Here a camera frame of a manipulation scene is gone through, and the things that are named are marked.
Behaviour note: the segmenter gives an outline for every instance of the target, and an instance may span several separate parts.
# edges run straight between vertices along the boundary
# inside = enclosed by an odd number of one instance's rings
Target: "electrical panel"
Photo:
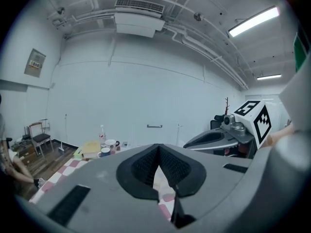
[[[29,56],[24,73],[39,78],[45,57],[46,56],[44,54],[33,49]]]

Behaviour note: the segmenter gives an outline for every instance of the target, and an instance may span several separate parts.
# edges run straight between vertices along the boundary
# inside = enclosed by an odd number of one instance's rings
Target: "ceiling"
[[[47,0],[47,18],[72,37],[92,30],[114,29],[111,15],[116,0]],[[187,34],[215,51],[246,82],[258,86],[255,77],[282,74],[273,83],[287,83],[295,73],[293,42],[297,23],[283,0],[169,0],[200,12],[206,20],[196,21],[193,12],[167,0],[146,0],[165,6],[162,19],[166,24],[186,29]],[[276,6],[280,16],[264,22],[242,34],[231,37],[228,30],[269,7]],[[64,14],[56,10],[64,8]],[[79,21],[82,15],[108,11],[107,17]]]

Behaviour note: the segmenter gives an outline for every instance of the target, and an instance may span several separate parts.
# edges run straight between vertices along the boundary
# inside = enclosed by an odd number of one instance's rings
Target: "air conditioner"
[[[165,6],[144,0],[116,0],[117,12],[135,13],[161,18]]]
[[[160,17],[164,6],[142,0],[117,0],[114,15],[117,32],[142,35],[152,38],[163,29],[165,23]]]

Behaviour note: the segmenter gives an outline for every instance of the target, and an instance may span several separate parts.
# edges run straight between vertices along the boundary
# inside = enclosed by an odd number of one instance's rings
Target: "box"
[[[21,161],[24,163],[25,166],[29,165],[30,163],[34,162],[36,159],[37,159],[37,154],[34,152],[34,153],[31,153],[27,156],[22,156],[20,157]]]
[[[26,157],[27,155],[30,155],[35,152],[35,148],[33,145],[27,146],[25,149],[18,149],[17,150],[19,157]]]
[[[271,131],[271,121],[265,102],[248,100],[233,113],[235,121],[241,122],[255,137],[259,149]]]

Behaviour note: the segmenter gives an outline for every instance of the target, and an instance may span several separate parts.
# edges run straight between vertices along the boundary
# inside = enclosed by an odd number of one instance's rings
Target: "fluorescent light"
[[[229,33],[235,37],[238,34],[243,33],[244,31],[255,27],[258,24],[261,24],[264,21],[277,17],[279,15],[278,10],[276,7],[272,9],[268,9],[260,14],[253,16],[252,18],[248,19],[247,21],[242,22],[240,25],[234,27],[233,29],[229,30]]]
[[[281,76],[282,76],[281,74],[271,75],[271,76],[263,76],[263,77],[258,77],[257,80],[274,79],[274,78],[280,78]]]

